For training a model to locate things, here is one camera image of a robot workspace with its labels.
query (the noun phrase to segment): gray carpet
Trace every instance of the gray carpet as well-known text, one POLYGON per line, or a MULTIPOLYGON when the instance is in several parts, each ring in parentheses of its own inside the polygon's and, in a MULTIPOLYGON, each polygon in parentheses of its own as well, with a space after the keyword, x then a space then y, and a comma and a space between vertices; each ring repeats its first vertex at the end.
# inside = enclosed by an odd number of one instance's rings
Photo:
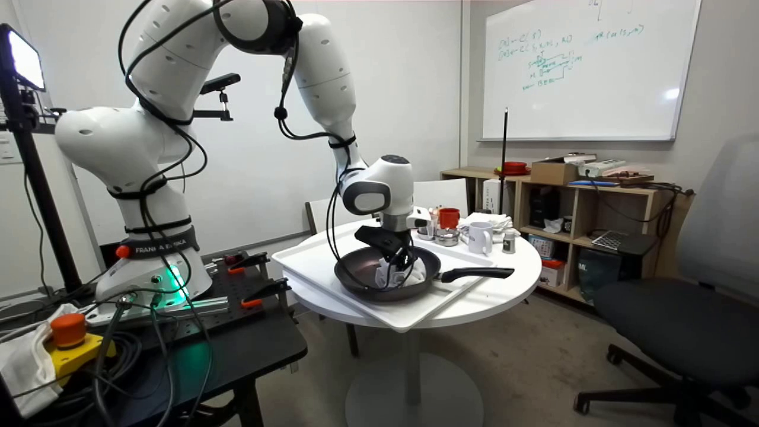
MULTIPOLYGON (((351 358, 341 324, 297 312, 309 357, 258 379, 266 427, 341 427, 351 378, 362 363, 400 353, 408 337, 386 331, 359 331, 361 358, 351 358)), ((582 389, 647 388, 629 369, 606 360, 609 341, 629 346, 597 318, 562 302, 533 295, 489 321, 424 331, 423 352, 462 369, 480 388, 487 427, 659 427, 672 426, 672 405, 597 403, 590 416, 572 410, 582 389)), ((749 408, 759 420, 759 398, 749 408)))

